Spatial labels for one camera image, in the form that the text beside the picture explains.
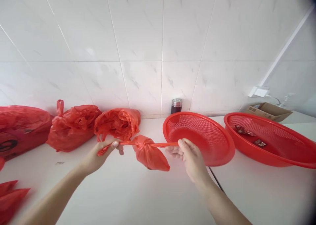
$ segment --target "finger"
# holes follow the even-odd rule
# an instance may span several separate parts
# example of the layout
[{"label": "finger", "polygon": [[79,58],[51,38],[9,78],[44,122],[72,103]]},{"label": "finger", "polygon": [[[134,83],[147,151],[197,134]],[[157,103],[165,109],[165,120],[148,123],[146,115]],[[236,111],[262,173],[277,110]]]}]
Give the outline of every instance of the finger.
[{"label": "finger", "polygon": [[97,148],[98,149],[102,149],[104,148],[105,146],[108,146],[109,144],[113,143],[114,141],[118,141],[117,139],[113,138],[113,139],[107,139],[106,141],[104,142],[99,142],[97,144]]},{"label": "finger", "polygon": [[179,147],[174,147],[174,146],[168,146],[166,147],[166,152],[167,153],[178,153],[180,155],[183,155],[183,151]]},{"label": "finger", "polygon": [[188,154],[188,155],[193,154],[190,147],[182,139],[178,140],[178,145],[179,145],[180,149],[184,152],[184,154]]},{"label": "finger", "polygon": [[191,149],[191,151],[192,151],[195,155],[198,155],[198,154],[201,155],[200,149],[199,149],[194,143],[192,143],[192,142],[191,142],[190,140],[188,140],[187,138],[183,138],[183,141],[186,142],[186,144],[189,146],[189,148]]},{"label": "finger", "polygon": [[183,155],[180,154],[171,154],[171,156],[176,159],[183,159]]},{"label": "finger", "polygon": [[110,153],[116,149],[116,147],[119,145],[118,141],[114,141],[108,148],[108,150],[106,151],[106,153],[104,154],[104,157],[108,157],[110,155]]},{"label": "finger", "polygon": [[124,155],[124,148],[123,148],[123,145],[119,145],[119,146],[117,146],[117,148],[116,148],[117,150],[118,150],[118,152],[120,153],[120,155]]}]

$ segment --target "tied plastic bag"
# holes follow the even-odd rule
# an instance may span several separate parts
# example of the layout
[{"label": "tied plastic bag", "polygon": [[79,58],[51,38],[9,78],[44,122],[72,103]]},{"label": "tied plastic bag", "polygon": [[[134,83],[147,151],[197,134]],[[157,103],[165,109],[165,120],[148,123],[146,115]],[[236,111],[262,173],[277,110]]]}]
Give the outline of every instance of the tied plastic bag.
[{"label": "tied plastic bag", "polygon": [[127,141],[139,132],[140,123],[141,114],[138,110],[115,108],[98,116],[95,120],[94,133],[97,135],[98,142],[104,141],[107,135]]},{"label": "tied plastic bag", "polygon": [[[150,170],[169,171],[169,163],[164,154],[157,148],[165,148],[167,146],[177,146],[177,142],[173,143],[155,143],[152,139],[138,135],[132,141],[120,142],[121,145],[133,145],[136,152],[137,160]],[[105,146],[98,152],[98,156],[106,153],[110,144]]]},{"label": "tied plastic bag", "polygon": [[0,171],[2,170],[2,168],[4,167],[4,163],[6,161],[4,160],[4,158],[0,158]]},{"label": "tied plastic bag", "polygon": [[0,197],[0,225],[8,224],[29,190],[11,190],[6,195]]},{"label": "tied plastic bag", "polygon": [[7,161],[44,144],[52,119],[39,108],[0,107],[0,157]]},{"label": "tied plastic bag", "polygon": [[9,191],[13,189],[17,181],[10,181],[0,184],[0,197],[6,195]]},{"label": "tied plastic bag", "polygon": [[57,152],[70,152],[94,136],[94,121],[101,111],[95,105],[81,105],[64,112],[64,101],[58,100],[57,113],[46,143]]}]

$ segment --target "red basket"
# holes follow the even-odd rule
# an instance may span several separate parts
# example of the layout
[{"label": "red basket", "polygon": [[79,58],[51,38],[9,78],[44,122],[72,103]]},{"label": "red basket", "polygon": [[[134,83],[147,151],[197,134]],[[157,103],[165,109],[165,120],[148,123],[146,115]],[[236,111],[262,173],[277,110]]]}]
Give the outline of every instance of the red basket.
[{"label": "red basket", "polygon": [[231,136],[217,122],[193,112],[177,112],[168,116],[163,125],[167,142],[181,138],[192,141],[202,152],[206,166],[221,166],[235,155]]},{"label": "red basket", "polygon": [[[248,157],[275,167],[301,166],[316,169],[316,144],[301,134],[266,118],[234,112],[224,117],[225,129],[232,136],[236,148]],[[235,125],[257,136],[238,134]],[[261,139],[267,145],[253,144]]]}]

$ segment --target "plastic bag handle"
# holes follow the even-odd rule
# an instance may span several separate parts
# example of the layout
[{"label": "plastic bag handle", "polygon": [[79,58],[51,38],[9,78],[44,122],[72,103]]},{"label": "plastic bag handle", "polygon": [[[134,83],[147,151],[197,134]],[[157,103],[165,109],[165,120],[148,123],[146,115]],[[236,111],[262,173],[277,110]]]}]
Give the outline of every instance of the plastic bag handle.
[{"label": "plastic bag handle", "polygon": [[64,113],[64,100],[59,99],[57,101],[57,114],[58,116],[62,116]]},{"label": "plastic bag handle", "polygon": [[[120,145],[133,145],[132,141],[124,141],[124,142],[120,142]],[[165,148],[168,146],[178,146],[178,142],[172,142],[172,143],[153,143],[153,144],[149,144],[152,147],[160,147],[160,148]],[[100,149],[97,153],[98,156],[103,156],[106,151],[108,151],[109,147],[111,146],[111,144],[106,145],[104,148]]]},{"label": "plastic bag handle", "polygon": [[159,148],[166,148],[168,146],[178,146],[178,142],[171,142],[171,143],[154,143],[150,144],[152,147],[159,147]]}]

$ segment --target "white tile wall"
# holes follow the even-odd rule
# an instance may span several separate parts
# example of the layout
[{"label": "white tile wall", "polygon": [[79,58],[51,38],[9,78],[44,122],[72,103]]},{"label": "white tile wall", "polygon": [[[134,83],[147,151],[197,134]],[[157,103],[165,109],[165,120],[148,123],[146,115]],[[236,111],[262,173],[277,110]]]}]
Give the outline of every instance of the white tile wall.
[{"label": "white tile wall", "polygon": [[24,61],[19,51],[0,27],[0,60],[3,62]]},{"label": "white tile wall", "polygon": [[201,60],[214,2],[164,0],[164,61]]},{"label": "white tile wall", "polygon": [[160,114],[161,62],[122,62],[129,105],[141,115]]},{"label": "white tile wall", "polygon": [[74,60],[119,61],[107,0],[48,2]]},{"label": "white tile wall", "polygon": [[[166,117],[243,109],[310,0],[0,0],[0,104],[96,104]],[[315,84],[315,16],[267,84],[292,105]]]},{"label": "white tile wall", "polygon": [[188,112],[200,62],[163,62],[161,113],[170,114],[171,100],[181,98],[182,111]]},{"label": "white tile wall", "polygon": [[0,24],[27,61],[71,61],[47,0],[0,0]]},{"label": "white tile wall", "polygon": [[202,60],[237,60],[262,2],[263,0],[216,0]]},{"label": "white tile wall", "polygon": [[191,112],[239,109],[270,62],[201,62]]},{"label": "white tile wall", "polygon": [[161,61],[164,0],[108,0],[121,61]]},{"label": "white tile wall", "polygon": [[78,67],[93,103],[100,110],[129,107],[120,62],[79,62]]}]

